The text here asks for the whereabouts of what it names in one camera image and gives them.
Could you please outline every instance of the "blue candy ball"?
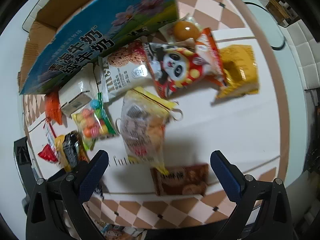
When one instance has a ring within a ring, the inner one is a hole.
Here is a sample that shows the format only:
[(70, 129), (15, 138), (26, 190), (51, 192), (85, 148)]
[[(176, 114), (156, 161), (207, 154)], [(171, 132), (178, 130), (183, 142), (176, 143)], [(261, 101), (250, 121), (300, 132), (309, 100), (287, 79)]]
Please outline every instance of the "blue candy ball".
[(100, 102), (97, 99), (91, 100), (90, 106), (92, 109), (100, 108)]

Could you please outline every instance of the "brown biscuit package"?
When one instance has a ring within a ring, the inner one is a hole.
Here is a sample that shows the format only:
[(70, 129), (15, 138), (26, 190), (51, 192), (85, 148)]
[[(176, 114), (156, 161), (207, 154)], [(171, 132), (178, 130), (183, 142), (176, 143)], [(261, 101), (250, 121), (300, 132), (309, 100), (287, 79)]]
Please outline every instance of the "brown biscuit package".
[(207, 163), (166, 168), (168, 175), (161, 174), (155, 168), (150, 169), (157, 196), (204, 195), (209, 172)]

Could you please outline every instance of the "chair backrest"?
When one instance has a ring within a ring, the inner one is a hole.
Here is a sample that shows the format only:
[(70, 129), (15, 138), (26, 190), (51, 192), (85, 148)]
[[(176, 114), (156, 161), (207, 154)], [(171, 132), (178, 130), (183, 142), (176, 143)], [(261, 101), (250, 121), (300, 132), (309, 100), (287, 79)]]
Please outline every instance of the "chair backrest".
[(320, 87), (320, 43), (317, 43), (302, 20), (280, 27), (297, 64), (303, 88)]

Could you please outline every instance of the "silver bolt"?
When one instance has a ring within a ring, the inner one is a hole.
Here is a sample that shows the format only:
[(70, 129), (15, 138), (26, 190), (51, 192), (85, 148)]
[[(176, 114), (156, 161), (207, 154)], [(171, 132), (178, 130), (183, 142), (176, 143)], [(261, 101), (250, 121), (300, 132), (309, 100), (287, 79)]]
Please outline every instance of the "silver bolt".
[(74, 179), (75, 176), (73, 176), (72, 174), (69, 174), (68, 176), (66, 176), (66, 180), (67, 181), (72, 181)]
[(38, 185), (41, 185), (43, 182), (44, 182), (44, 179), (42, 179), (42, 178), (40, 178), (40, 179), (37, 180), (37, 184), (38, 184)]
[(276, 182), (276, 184), (279, 184), (279, 185), (281, 185), (281, 184), (282, 184), (282, 180), (281, 180), (281, 179), (279, 179), (279, 178), (276, 178), (276, 179), (275, 179), (275, 182)]
[(247, 181), (253, 181), (253, 177), (250, 174), (244, 176)]

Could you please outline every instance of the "panda face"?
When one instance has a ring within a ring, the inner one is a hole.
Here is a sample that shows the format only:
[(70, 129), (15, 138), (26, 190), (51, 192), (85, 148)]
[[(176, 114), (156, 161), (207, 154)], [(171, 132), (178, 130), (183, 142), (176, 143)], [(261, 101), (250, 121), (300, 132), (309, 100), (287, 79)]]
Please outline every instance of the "panda face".
[(170, 52), (164, 55), (163, 67), (169, 77), (174, 81), (185, 78), (188, 60), (178, 52)]

